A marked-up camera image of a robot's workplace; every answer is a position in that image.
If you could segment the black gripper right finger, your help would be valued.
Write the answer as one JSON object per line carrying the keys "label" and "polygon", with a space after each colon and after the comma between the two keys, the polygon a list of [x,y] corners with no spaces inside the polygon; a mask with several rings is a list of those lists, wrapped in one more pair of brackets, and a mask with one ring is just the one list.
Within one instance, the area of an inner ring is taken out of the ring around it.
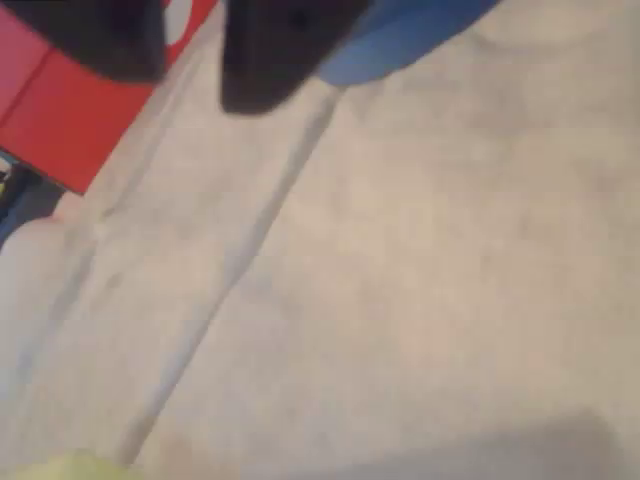
{"label": "black gripper right finger", "polygon": [[368,1],[227,1],[221,108],[276,109],[314,74],[369,9]]}

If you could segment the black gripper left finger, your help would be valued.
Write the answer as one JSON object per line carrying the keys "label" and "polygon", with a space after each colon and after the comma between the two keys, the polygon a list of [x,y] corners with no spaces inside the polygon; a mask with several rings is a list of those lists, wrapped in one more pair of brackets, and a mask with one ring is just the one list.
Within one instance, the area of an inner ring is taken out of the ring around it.
{"label": "black gripper left finger", "polygon": [[116,82],[166,73],[161,1],[16,1],[14,16],[68,58]]}

